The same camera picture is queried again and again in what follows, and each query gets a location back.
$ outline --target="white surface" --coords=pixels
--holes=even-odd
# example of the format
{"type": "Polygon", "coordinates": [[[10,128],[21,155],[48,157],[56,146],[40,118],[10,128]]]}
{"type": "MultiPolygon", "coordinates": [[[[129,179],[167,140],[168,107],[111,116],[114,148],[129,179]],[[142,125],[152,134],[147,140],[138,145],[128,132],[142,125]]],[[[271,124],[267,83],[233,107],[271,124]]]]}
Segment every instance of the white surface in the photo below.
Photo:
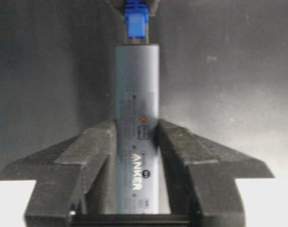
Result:
{"type": "Polygon", "coordinates": [[[246,227],[288,227],[288,180],[236,179],[246,227]]]}
{"type": "Polygon", "coordinates": [[[26,227],[24,213],[36,181],[0,181],[0,227],[26,227]]]}

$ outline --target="gray wall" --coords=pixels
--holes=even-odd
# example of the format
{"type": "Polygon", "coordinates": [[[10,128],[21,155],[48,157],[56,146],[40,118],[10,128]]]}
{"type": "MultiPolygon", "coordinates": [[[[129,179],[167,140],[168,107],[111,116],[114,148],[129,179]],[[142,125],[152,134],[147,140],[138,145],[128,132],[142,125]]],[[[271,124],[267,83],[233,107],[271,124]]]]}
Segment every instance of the gray wall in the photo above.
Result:
{"type": "MultiPolygon", "coordinates": [[[[114,118],[122,20],[100,0],[0,1],[0,170],[114,118]]],[[[161,116],[288,175],[288,0],[162,0],[161,116]]]]}

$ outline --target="blue usb connector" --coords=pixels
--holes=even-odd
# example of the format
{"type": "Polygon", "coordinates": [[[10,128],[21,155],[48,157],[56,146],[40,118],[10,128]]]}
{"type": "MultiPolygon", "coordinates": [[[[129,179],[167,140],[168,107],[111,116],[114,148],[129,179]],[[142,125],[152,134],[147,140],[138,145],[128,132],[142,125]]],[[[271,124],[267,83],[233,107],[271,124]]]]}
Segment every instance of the blue usb connector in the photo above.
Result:
{"type": "Polygon", "coordinates": [[[146,26],[149,23],[149,11],[143,0],[127,0],[125,4],[125,24],[128,38],[146,38],[146,26]]]}

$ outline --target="black metal clamp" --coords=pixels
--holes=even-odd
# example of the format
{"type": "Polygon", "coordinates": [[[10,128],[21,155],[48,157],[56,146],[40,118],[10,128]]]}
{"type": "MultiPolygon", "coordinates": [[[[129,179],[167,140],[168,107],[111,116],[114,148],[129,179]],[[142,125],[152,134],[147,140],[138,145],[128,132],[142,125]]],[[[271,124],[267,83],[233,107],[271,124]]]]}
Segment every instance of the black metal clamp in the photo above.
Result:
{"type": "Polygon", "coordinates": [[[235,178],[273,177],[263,162],[164,120],[159,146],[170,215],[102,214],[101,201],[111,206],[114,196],[115,122],[9,164],[0,180],[36,180],[25,213],[28,227],[244,227],[235,178]]]}

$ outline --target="anker logo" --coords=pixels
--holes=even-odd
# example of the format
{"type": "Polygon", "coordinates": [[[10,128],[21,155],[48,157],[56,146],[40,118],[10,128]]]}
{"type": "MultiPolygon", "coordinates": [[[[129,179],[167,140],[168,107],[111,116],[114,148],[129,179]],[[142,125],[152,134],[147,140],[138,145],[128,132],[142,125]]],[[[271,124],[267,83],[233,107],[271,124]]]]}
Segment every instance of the anker logo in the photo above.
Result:
{"type": "Polygon", "coordinates": [[[144,170],[143,173],[142,173],[142,176],[144,178],[148,178],[150,176],[150,172],[148,170],[144,170]]]}
{"type": "Polygon", "coordinates": [[[133,153],[132,155],[133,163],[133,190],[142,189],[142,157],[133,153]]]}

